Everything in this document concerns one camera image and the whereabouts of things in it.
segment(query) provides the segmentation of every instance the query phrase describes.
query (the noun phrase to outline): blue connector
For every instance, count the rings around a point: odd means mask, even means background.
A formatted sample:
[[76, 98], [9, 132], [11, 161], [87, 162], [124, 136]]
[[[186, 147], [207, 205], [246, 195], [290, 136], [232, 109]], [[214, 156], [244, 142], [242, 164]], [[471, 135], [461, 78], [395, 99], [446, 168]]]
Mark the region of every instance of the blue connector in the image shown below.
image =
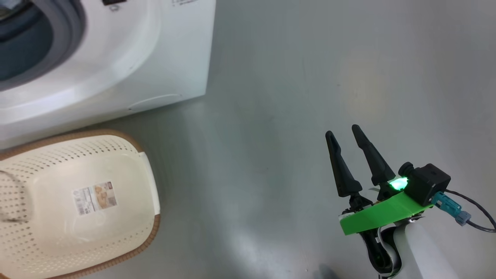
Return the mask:
[[472, 217], [468, 212], [462, 211], [462, 206], [457, 204], [443, 192], [437, 192], [434, 195], [431, 203], [440, 210], [447, 212], [449, 215], [453, 216], [455, 218], [455, 221], [460, 226], [464, 226]]

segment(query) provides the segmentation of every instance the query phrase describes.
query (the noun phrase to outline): label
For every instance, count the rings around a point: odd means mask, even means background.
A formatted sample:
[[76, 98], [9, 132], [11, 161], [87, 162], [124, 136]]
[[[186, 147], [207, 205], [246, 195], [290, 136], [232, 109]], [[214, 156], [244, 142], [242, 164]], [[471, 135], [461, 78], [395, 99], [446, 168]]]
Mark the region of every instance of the label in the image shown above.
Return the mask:
[[104, 182], [72, 192], [79, 216], [117, 205], [112, 182]]
[[196, 1], [198, 1], [198, 0], [172, 0], [172, 6], [173, 7], [182, 6], [182, 5], [193, 3]]

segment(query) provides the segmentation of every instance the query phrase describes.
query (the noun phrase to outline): product label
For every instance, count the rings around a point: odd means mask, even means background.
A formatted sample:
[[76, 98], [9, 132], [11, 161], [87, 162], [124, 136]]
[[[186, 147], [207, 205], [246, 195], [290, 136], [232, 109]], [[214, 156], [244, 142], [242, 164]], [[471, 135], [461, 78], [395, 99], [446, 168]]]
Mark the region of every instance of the product label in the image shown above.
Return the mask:
[[104, 182], [72, 192], [80, 216], [117, 205], [112, 182]]

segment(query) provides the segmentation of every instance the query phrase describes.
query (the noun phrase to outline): black cable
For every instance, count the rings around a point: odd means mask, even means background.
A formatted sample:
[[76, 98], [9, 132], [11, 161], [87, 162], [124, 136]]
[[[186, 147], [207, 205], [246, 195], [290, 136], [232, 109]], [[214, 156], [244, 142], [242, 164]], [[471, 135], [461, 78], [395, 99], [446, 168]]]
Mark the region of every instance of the black cable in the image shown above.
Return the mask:
[[453, 194], [453, 195], [457, 195], [459, 197], [462, 197], [464, 199], [466, 199], [468, 202], [470, 202], [471, 204], [477, 206], [477, 208], [482, 211], [482, 213], [484, 213], [484, 215], [489, 219], [489, 222], [491, 222], [491, 224], [493, 225], [494, 229], [490, 229], [490, 228], [485, 228], [485, 227], [482, 227], [482, 226], [479, 226], [477, 224], [474, 224], [472, 221], [468, 220], [467, 221], [467, 224], [469, 224], [470, 226], [478, 229], [478, 230], [481, 230], [481, 231], [486, 231], [486, 232], [493, 232], [493, 233], [496, 233], [496, 221], [494, 220], [494, 218], [489, 214], [489, 212], [484, 208], [482, 207], [482, 205], [478, 204], [476, 201], [474, 201], [473, 199], [465, 196], [465, 195], [462, 195], [460, 194], [459, 192], [456, 192], [456, 191], [452, 191], [452, 190], [444, 190], [445, 192], [448, 192], [450, 194]]

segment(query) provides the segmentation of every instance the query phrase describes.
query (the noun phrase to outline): perforated plastic basket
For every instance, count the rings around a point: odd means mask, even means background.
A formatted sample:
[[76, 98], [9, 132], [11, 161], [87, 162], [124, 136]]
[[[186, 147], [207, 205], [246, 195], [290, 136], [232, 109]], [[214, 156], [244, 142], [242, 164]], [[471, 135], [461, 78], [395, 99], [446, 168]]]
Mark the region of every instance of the perforated plastic basket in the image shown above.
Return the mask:
[[98, 130], [0, 158], [0, 278], [77, 278], [150, 245], [160, 205], [146, 154]]

